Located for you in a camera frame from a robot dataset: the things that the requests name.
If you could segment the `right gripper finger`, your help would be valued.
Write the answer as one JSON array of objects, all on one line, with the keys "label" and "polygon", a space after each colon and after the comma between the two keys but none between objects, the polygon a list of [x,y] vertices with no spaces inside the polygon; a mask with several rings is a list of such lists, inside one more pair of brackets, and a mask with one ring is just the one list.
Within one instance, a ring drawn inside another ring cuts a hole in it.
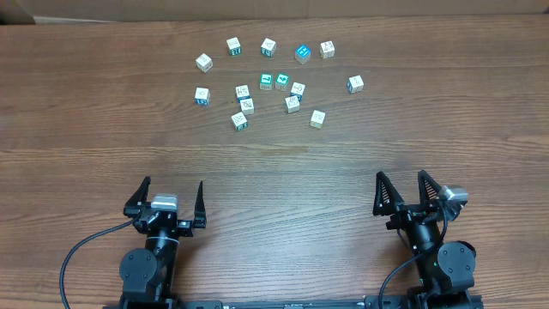
[{"label": "right gripper finger", "polygon": [[393,215],[405,206],[405,202],[384,172],[376,174],[376,192],[372,214]]},{"label": "right gripper finger", "polygon": [[419,205],[422,210],[437,209],[440,206],[438,193],[442,186],[425,170],[418,172]]}]

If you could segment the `umbrella block blue side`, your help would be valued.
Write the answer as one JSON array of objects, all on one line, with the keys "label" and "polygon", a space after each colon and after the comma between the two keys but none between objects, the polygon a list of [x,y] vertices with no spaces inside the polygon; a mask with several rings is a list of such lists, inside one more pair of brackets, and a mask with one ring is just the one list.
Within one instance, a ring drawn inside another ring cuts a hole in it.
[{"label": "umbrella block blue side", "polygon": [[298,101],[303,99],[305,93],[305,85],[303,83],[294,82],[290,91],[291,96],[296,96]]}]

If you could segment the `block blue T side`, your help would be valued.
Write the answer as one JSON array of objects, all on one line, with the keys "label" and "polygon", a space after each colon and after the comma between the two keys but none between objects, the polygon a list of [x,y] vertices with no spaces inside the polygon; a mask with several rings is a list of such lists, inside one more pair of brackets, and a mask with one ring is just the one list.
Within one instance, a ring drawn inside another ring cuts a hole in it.
[{"label": "block blue T side", "polygon": [[351,76],[347,80],[347,89],[350,94],[355,94],[362,91],[364,85],[364,81],[360,75]]}]

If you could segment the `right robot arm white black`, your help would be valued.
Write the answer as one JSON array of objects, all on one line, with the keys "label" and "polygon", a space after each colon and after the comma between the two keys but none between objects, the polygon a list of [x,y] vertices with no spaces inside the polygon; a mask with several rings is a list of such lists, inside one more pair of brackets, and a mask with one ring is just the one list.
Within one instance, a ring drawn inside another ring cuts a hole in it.
[{"label": "right robot arm white black", "polygon": [[[388,216],[388,230],[395,230],[412,256],[392,270],[376,297],[376,308],[481,308],[482,299],[468,292],[474,286],[476,250],[466,241],[444,241],[449,223],[468,202],[459,185],[440,185],[428,172],[418,172],[419,202],[407,204],[389,177],[376,175],[374,216]],[[384,295],[390,281],[415,264],[420,285],[394,299]]]}]

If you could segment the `block green R number five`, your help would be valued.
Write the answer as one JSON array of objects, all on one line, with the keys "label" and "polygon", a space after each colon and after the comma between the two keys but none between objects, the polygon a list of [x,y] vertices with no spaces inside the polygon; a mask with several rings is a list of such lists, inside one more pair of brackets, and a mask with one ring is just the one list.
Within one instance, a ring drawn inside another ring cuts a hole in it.
[{"label": "block green R number five", "polygon": [[297,112],[300,109],[299,98],[297,96],[286,97],[285,107],[288,113]]}]

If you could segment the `block yellow C side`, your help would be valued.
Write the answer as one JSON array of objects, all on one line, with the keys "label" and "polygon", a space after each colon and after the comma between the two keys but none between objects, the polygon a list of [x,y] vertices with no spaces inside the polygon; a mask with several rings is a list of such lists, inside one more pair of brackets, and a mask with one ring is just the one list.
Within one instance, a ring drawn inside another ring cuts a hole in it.
[{"label": "block yellow C side", "polygon": [[318,110],[314,110],[311,115],[310,125],[314,128],[321,129],[325,119],[325,113]]}]

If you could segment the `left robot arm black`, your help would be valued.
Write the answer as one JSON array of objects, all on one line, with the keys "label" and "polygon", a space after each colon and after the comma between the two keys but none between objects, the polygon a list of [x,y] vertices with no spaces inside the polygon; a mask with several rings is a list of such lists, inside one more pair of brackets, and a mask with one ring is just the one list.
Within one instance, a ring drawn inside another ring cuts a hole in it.
[{"label": "left robot arm black", "polygon": [[145,177],[124,205],[124,215],[146,239],[143,248],[126,253],[119,265],[123,280],[121,308],[178,308],[180,300],[172,292],[172,283],[179,240],[207,225],[201,186],[196,194],[194,218],[182,220],[178,218],[176,195],[157,194],[148,200],[150,183],[151,178]]}]

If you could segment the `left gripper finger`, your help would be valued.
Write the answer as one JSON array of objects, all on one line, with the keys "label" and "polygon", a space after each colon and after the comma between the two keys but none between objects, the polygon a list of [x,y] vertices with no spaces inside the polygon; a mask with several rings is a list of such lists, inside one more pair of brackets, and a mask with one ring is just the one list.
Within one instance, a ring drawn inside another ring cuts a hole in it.
[{"label": "left gripper finger", "polygon": [[148,189],[151,183],[151,178],[146,176],[138,189],[126,202],[123,209],[125,216],[139,216],[144,209],[150,205],[148,202]]},{"label": "left gripper finger", "polygon": [[196,194],[193,228],[205,228],[206,225],[207,215],[203,200],[203,182],[201,181]]}]

